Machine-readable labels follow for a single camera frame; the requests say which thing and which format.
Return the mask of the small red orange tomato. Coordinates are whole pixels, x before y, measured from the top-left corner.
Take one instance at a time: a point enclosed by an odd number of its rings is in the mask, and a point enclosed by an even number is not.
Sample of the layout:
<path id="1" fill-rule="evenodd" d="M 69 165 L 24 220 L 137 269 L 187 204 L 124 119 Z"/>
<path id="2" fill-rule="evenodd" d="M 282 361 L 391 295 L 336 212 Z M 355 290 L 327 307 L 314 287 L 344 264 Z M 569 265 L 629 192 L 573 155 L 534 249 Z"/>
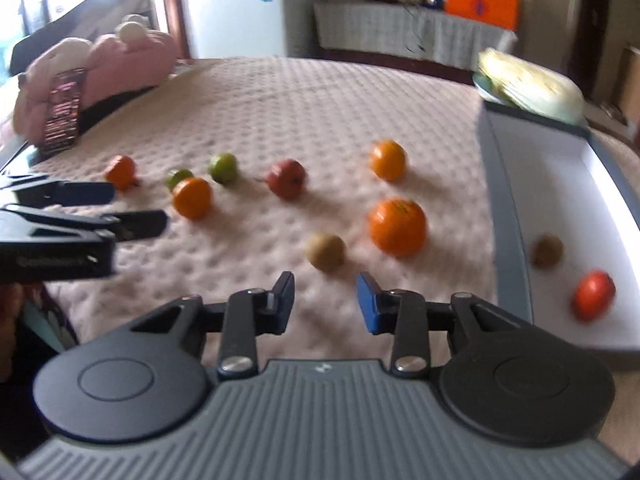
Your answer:
<path id="1" fill-rule="evenodd" d="M 119 191 L 126 191 L 136 183 L 136 163 L 129 156 L 117 155 L 107 165 L 104 178 Z"/>

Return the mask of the orange mandarin near tomatoes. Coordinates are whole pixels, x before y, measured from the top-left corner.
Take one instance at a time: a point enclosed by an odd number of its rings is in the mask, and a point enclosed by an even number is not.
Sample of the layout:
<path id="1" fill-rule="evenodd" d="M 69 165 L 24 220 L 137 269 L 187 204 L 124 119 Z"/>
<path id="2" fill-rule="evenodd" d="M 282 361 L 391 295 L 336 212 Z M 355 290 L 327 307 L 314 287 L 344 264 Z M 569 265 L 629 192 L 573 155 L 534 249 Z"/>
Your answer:
<path id="1" fill-rule="evenodd" d="M 171 191 L 175 211 L 189 220 L 200 220 L 213 207 L 213 191 L 202 178 L 190 177 L 181 180 Z"/>

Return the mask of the green tomato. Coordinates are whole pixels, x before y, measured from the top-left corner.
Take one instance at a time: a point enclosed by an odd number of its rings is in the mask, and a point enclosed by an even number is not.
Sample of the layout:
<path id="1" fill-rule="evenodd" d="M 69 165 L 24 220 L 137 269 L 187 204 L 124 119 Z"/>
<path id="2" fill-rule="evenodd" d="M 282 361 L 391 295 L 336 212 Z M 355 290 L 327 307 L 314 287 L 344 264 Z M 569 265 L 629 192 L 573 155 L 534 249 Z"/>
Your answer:
<path id="1" fill-rule="evenodd" d="M 220 185 L 231 184 L 238 178 L 238 161 L 231 153 L 217 154 L 209 161 L 208 173 Z"/>
<path id="2" fill-rule="evenodd" d="M 174 168 L 168 171 L 165 178 L 165 185 L 172 191 L 181 181 L 193 178 L 193 172 L 186 168 Z"/>

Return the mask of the yellowish brown round fruit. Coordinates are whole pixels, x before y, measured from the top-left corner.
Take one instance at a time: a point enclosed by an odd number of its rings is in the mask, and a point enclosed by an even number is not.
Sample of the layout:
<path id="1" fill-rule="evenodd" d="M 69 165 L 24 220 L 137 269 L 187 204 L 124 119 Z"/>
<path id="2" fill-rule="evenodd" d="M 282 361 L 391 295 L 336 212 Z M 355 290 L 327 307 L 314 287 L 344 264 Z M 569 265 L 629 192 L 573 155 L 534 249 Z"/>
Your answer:
<path id="1" fill-rule="evenodd" d="M 325 232 L 314 233 L 305 248 L 308 262 L 321 272 L 332 272 L 346 260 L 346 245 L 341 237 Z"/>

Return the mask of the dark patterned package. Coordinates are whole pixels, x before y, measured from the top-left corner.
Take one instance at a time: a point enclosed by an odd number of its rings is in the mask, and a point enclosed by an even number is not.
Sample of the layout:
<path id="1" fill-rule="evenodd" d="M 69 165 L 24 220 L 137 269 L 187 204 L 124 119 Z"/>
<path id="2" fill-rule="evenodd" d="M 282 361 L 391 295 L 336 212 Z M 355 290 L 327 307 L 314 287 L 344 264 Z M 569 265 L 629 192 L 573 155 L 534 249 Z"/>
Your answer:
<path id="1" fill-rule="evenodd" d="M 39 148 L 44 156 L 53 156 L 75 145 L 86 73 L 84 68 L 73 68 L 53 78 Z"/>

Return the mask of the small red apple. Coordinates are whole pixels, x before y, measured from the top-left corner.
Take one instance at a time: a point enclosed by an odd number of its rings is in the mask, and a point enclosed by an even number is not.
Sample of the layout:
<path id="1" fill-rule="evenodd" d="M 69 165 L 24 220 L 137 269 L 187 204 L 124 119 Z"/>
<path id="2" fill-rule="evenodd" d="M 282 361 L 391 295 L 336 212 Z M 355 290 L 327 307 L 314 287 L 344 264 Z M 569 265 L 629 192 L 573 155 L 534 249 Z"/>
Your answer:
<path id="1" fill-rule="evenodd" d="M 265 177 L 268 188 L 281 200 L 295 200 L 304 192 L 307 173 L 295 159 L 285 159 L 274 164 Z"/>

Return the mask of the small orange mandarin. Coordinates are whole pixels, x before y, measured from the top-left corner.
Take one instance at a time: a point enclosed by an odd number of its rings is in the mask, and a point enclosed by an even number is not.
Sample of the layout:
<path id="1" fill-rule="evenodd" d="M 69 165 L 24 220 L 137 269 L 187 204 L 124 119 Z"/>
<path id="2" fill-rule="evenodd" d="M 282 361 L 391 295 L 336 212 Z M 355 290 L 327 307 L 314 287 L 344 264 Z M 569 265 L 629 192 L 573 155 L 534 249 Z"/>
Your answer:
<path id="1" fill-rule="evenodd" d="M 407 155 L 405 150 L 393 140 L 383 140 L 375 144 L 369 157 L 369 167 L 380 179 L 394 182 L 405 175 Z"/>

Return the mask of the pink plush toy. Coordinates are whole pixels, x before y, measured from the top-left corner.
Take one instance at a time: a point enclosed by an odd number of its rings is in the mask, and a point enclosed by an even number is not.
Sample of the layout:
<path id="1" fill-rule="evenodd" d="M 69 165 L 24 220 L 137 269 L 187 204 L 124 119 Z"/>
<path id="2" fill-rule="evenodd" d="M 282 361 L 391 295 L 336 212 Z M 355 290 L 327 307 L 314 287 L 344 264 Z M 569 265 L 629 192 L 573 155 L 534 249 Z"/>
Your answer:
<path id="1" fill-rule="evenodd" d="M 53 78 L 73 68 L 84 68 L 78 136 L 90 128 L 88 110 L 116 96 L 134 96 L 169 78 L 178 61 L 173 36 L 150 29 L 140 15 L 130 15 L 112 34 L 97 40 L 70 37 L 59 41 L 18 75 L 13 130 L 38 146 L 42 142 L 47 102 Z"/>

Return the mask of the brown kiwi fruit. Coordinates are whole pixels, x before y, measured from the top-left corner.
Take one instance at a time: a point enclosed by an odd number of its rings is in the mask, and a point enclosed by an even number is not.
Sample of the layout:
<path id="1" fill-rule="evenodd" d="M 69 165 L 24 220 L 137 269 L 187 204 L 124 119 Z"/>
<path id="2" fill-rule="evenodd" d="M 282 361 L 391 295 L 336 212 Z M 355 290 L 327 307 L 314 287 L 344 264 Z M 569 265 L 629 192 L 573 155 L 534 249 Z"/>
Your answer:
<path id="1" fill-rule="evenodd" d="M 551 269 L 560 263 L 564 255 L 562 240 L 552 234 L 544 234 L 533 244 L 529 261 L 537 269 Z"/>

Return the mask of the pink quilted bed cover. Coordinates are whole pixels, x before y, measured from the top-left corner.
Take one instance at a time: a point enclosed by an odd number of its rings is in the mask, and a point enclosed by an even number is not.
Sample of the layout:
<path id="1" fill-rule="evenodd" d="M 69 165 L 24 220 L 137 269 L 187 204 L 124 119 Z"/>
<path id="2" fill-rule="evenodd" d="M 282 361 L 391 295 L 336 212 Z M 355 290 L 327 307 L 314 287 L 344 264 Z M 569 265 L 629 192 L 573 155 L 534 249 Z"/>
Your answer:
<path id="1" fill-rule="evenodd" d="M 381 67 L 302 60 L 226 58 L 201 62 L 96 124 L 71 150 L 39 165 L 68 180 L 100 180 L 113 157 L 137 166 L 138 184 L 114 209 L 169 209 L 169 170 L 205 177 L 209 159 L 229 152 L 241 174 L 214 189 L 202 220 L 172 214 L 155 240 L 122 244 L 107 280 L 53 283 L 49 292 L 81 341 L 89 341 L 181 295 L 207 302 L 252 286 L 269 287 L 283 271 L 296 279 L 295 304 L 280 337 L 259 338 L 262 361 L 387 360 L 392 341 L 372 336 L 356 300 L 356 276 L 386 288 L 445 301 L 466 290 L 496 300 L 495 244 L 476 124 L 476 90 Z M 369 167 L 375 144 L 397 142 L 405 175 L 394 182 Z M 295 159 L 304 192 L 281 200 L 265 177 Z M 428 237 L 408 258 L 370 241 L 368 215 L 382 200 L 413 200 Z M 321 272 L 306 259 L 314 233 L 344 240 L 346 260 Z"/>

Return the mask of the grey white cardboard box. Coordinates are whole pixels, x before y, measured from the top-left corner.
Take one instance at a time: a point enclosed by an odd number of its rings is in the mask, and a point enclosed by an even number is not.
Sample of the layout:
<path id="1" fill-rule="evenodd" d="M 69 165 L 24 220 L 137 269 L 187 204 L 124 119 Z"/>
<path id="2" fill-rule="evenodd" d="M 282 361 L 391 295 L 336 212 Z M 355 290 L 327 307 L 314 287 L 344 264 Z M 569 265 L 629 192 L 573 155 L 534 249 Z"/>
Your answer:
<path id="1" fill-rule="evenodd" d="M 494 237 L 498 304 L 612 370 L 639 367 L 639 199 L 589 130 L 486 102 L 477 124 Z M 560 263 L 537 269 L 533 244 L 552 234 Z M 611 275 L 608 312 L 579 321 L 570 303 L 589 272 Z"/>

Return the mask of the light blue plate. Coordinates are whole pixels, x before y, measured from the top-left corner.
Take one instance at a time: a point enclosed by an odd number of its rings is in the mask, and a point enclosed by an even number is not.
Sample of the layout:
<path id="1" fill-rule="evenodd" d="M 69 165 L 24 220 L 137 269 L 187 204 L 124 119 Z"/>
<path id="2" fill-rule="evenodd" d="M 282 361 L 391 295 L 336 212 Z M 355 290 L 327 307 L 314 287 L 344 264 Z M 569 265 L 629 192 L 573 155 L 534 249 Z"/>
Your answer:
<path id="1" fill-rule="evenodd" d="M 514 106 L 566 124 L 587 125 L 582 92 L 571 81 L 567 86 L 554 79 L 529 79 L 505 87 L 481 73 L 474 74 L 472 81 L 486 101 Z"/>

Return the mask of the white chest freezer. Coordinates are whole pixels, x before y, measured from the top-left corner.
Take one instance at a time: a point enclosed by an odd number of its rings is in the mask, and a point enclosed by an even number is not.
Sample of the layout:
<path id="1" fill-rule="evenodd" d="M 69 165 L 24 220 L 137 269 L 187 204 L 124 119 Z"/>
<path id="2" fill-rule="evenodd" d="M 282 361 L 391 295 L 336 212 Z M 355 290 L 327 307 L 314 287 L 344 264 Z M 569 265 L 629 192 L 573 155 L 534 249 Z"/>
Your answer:
<path id="1" fill-rule="evenodd" d="M 186 0 L 194 58 L 314 58 L 320 0 Z"/>

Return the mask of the napa cabbage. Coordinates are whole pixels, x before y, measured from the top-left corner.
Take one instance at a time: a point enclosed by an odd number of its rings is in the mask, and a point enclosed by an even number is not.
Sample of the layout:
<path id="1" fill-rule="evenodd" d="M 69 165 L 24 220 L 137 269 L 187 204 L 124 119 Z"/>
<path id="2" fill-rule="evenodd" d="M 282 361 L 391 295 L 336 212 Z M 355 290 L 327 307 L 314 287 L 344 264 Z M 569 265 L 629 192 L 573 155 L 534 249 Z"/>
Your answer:
<path id="1" fill-rule="evenodd" d="M 567 124 L 586 123 L 585 100 L 577 84 L 554 70 L 514 55 L 495 49 L 480 52 L 473 82 L 485 100 Z"/>

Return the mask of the cloth covered side table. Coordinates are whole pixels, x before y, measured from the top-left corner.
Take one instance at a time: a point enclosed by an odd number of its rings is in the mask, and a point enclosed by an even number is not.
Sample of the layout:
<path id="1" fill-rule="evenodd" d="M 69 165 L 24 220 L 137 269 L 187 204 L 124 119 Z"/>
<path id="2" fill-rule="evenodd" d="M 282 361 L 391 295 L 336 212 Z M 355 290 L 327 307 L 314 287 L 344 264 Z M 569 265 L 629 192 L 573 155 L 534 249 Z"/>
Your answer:
<path id="1" fill-rule="evenodd" d="M 314 16 L 323 49 L 411 58 L 471 72 L 480 52 L 510 53 L 518 43 L 510 29 L 405 4 L 318 2 Z"/>

